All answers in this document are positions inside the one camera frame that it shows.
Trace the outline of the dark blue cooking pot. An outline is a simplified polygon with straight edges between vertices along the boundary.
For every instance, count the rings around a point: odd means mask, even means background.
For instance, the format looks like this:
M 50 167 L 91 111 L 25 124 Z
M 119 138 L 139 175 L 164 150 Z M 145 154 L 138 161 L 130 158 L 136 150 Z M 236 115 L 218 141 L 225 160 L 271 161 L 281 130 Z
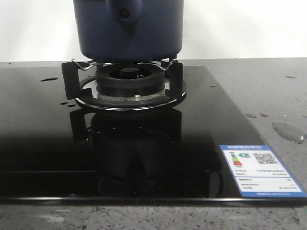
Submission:
M 182 49 L 182 0 L 75 0 L 81 53 L 104 62 L 149 62 Z

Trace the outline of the blue energy efficiency label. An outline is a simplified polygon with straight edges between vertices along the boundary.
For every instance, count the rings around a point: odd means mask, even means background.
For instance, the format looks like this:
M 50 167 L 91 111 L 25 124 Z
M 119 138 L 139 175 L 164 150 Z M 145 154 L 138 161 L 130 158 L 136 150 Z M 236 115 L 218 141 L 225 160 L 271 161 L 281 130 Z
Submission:
M 220 149 L 243 197 L 307 197 L 270 146 L 220 145 Z

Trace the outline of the black glass gas cooktop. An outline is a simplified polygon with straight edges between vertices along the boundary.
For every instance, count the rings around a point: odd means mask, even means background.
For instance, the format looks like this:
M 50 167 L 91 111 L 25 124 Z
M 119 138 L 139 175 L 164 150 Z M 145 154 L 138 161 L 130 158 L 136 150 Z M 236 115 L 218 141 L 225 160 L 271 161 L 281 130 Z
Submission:
M 203 66 L 174 108 L 110 112 L 65 98 L 57 67 L 0 70 L 0 201 L 303 206 L 243 197 L 220 145 L 267 145 Z

